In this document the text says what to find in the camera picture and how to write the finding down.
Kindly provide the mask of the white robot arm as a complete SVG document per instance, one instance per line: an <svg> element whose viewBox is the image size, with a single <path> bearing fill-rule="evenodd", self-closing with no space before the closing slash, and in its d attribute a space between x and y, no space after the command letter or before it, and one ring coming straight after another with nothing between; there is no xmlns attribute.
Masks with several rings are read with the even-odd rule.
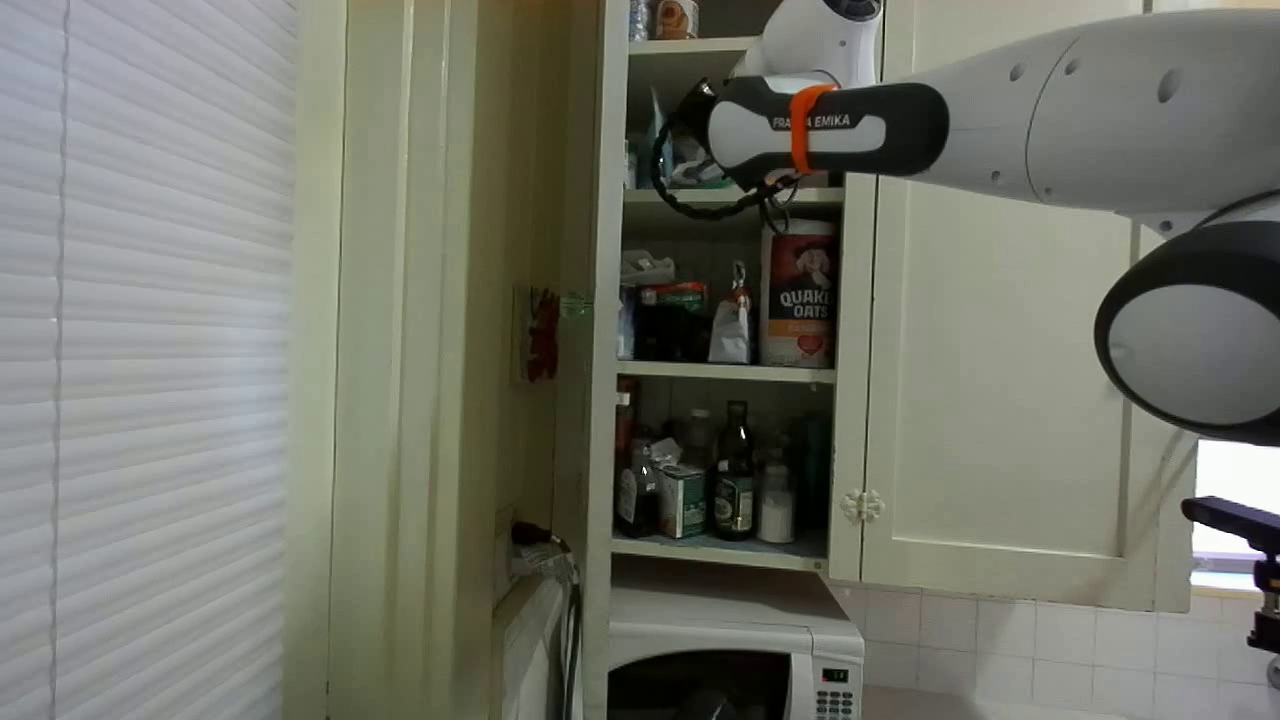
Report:
<svg viewBox="0 0 1280 720"><path fill-rule="evenodd" d="M746 189L900 176L1158 238L1102 299L1103 378L1164 426L1280 440L1280 11L1109 17L885 82L877 0L784 0L696 97Z"/></svg>

